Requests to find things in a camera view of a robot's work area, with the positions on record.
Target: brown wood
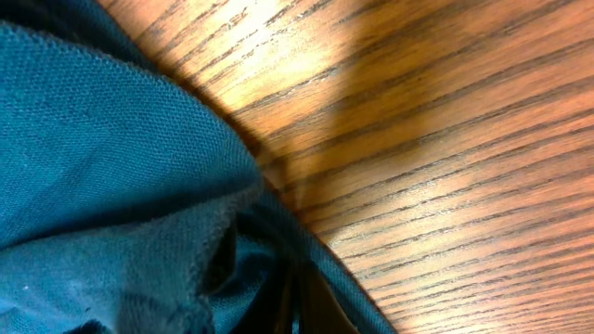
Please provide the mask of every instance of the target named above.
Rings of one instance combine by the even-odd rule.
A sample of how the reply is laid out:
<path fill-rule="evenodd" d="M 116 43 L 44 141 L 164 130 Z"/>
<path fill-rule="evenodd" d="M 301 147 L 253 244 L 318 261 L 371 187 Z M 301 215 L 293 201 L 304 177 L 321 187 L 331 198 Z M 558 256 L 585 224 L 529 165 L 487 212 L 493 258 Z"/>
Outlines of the brown wood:
<path fill-rule="evenodd" d="M 594 333 L 594 1 L 100 2 L 401 333 Z"/>

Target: wood grain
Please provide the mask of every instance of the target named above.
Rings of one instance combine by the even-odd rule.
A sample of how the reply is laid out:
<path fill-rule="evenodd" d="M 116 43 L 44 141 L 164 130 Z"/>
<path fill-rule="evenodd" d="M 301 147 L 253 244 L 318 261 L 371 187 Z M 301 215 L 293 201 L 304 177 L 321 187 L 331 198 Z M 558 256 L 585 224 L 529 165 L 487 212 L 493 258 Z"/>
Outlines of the wood grain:
<path fill-rule="evenodd" d="M 594 2 L 100 3 L 401 333 L 594 333 Z"/>

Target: wooden table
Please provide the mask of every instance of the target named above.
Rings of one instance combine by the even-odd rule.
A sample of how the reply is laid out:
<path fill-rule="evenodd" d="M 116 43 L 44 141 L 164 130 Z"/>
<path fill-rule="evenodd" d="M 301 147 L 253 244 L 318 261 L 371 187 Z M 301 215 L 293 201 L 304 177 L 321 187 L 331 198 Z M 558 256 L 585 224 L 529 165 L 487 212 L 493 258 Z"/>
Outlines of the wooden table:
<path fill-rule="evenodd" d="M 594 1 L 100 2 L 401 333 L 594 333 Z"/>

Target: blue garment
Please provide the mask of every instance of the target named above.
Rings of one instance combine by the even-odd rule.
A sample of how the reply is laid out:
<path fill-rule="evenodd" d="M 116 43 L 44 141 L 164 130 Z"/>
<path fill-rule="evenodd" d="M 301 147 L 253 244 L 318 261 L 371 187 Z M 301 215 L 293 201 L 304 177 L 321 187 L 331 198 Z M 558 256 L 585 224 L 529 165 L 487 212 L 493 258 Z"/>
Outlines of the blue garment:
<path fill-rule="evenodd" d="M 394 332 L 98 5 L 2 6 L 0 333 L 229 333 L 272 273 L 310 261 L 361 333 Z"/>

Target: blue fabric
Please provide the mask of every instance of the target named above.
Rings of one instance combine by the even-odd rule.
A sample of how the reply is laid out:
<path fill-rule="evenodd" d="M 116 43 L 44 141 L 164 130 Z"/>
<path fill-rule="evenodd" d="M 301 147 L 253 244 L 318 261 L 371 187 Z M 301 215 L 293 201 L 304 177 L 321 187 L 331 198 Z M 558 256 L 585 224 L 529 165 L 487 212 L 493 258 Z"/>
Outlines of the blue fabric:
<path fill-rule="evenodd" d="M 287 261 L 313 261 L 361 333 L 394 332 L 263 187 L 233 131 L 155 74 L 97 4 L 11 4 L 1 333 L 228 333 Z"/>

